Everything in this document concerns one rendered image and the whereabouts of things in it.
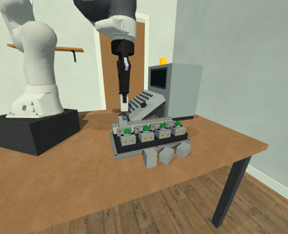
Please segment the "grey control cabinet with keypad desk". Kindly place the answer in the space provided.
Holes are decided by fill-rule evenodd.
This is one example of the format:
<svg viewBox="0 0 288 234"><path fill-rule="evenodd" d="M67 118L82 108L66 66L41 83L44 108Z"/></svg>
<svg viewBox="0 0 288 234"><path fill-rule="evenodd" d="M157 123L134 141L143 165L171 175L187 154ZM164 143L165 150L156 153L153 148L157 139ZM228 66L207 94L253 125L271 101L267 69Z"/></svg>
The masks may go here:
<svg viewBox="0 0 288 234"><path fill-rule="evenodd" d="M193 119L203 65L166 63L148 67L148 90L128 102L123 111L127 121L172 117L174 121Z"/></svg>

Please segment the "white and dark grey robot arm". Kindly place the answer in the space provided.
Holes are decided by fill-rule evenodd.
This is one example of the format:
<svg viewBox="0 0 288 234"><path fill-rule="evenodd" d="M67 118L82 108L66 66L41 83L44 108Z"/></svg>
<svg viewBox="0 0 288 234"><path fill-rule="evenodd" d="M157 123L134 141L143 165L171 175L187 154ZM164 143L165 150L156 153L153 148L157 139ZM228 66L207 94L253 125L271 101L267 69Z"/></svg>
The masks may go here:
<svg viewBox="0 0 288 234"><path fill-rule="evenodd" d="M136 40L137 0L73 0L95 29L111 40ZM0 0L0 12L15 47L24 53L25 94L6 117L40 118L64 112L54 72L57 35L35 21L30 0Z"/></svg>

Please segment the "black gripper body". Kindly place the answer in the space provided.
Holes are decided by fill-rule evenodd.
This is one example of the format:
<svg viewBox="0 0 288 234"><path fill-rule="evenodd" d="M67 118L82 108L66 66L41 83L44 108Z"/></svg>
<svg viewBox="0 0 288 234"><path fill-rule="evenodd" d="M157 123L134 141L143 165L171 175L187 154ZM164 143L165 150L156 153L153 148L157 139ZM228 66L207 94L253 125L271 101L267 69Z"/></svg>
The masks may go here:
<svg viewBox="0 0 288 234"><path fill-rule="evenodd" d="M125 39L115 39L111 42L111 52L112 54L119 56L122 71L124 58L127 58L127 62L129 62L128 56L134 55L134 43Z"/></svg>

